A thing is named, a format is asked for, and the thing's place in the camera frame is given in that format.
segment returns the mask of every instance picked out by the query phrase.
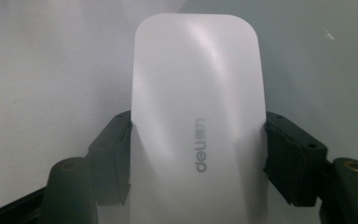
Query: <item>gray surface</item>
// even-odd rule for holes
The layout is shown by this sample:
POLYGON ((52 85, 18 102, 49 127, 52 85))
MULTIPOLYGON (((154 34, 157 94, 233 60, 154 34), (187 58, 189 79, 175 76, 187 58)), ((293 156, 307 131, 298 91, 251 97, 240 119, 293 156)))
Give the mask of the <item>gray surface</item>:
MULTIPOLYGON (((0 206, 44 186, 57 161, 85 155, 130 109, 137 25, 185 0, 0 1, 0 206)), ((358 1, 194 0, 259 37, 267 109, 358 159, 358 1)), ((271 190, 271 223, 318 223, 271 190)))

